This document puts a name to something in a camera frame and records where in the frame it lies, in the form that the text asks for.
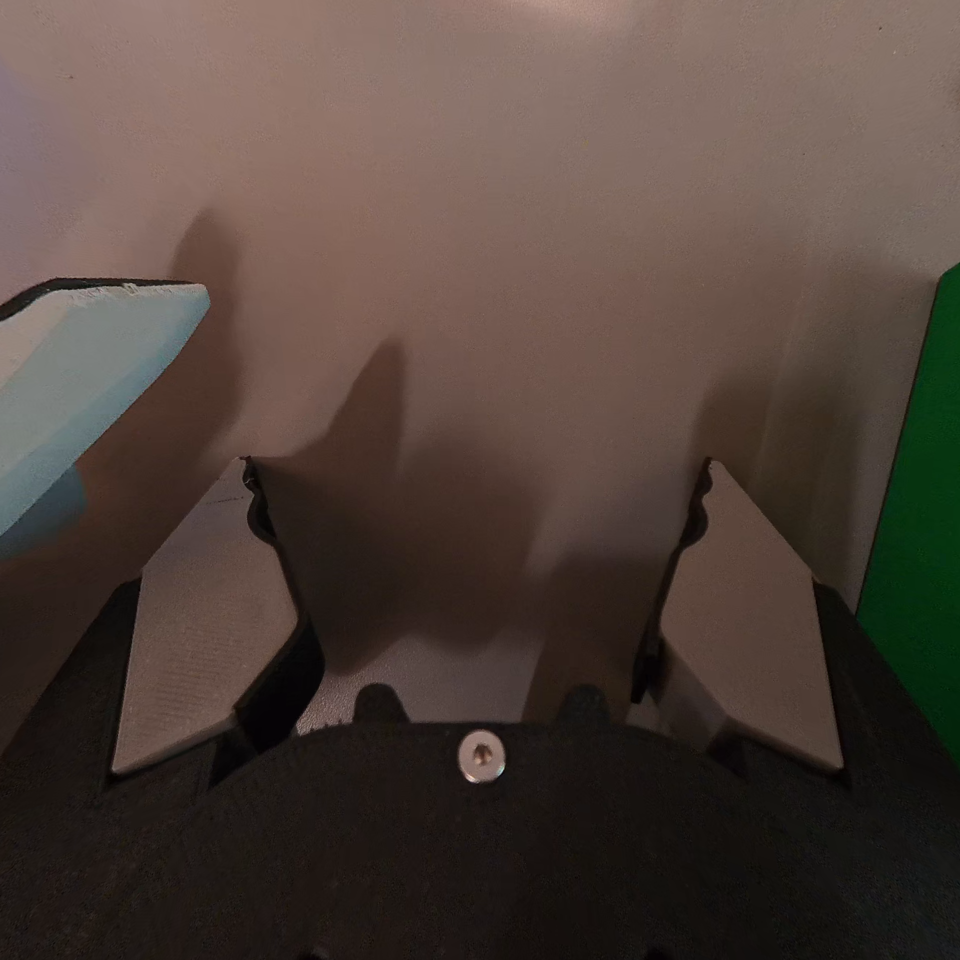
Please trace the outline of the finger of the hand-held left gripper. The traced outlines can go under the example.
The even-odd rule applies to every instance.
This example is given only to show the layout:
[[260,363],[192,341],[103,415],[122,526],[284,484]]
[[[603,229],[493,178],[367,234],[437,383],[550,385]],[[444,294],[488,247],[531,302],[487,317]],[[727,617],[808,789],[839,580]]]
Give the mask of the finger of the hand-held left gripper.
[[79,458],[159,378],[210,309],[203,284],[51,279],[1,306],[1,558],[87,505]]

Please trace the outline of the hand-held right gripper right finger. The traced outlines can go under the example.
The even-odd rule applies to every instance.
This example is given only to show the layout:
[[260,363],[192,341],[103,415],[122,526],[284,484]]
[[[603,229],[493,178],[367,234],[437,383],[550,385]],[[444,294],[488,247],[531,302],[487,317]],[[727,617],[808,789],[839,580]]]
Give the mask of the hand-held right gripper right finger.
[[701,752],[747,738],[841,771],[814,586],[726,466],[705,459],[633,661],[632,720]]

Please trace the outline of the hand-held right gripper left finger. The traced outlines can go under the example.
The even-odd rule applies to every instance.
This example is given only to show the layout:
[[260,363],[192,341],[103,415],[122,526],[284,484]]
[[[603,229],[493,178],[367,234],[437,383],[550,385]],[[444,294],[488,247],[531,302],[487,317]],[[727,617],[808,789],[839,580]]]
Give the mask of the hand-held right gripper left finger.
[[110,771],[294,733],[325,660],[252,458],[231,461],[143,568]]

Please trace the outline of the green plastic bin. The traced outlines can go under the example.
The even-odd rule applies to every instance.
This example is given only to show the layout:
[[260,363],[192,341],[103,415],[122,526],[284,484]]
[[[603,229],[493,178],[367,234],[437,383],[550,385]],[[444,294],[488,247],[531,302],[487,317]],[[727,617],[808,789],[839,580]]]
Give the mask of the green plastic bin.
[[958,266],[937,284],[857,618],[958,762]]

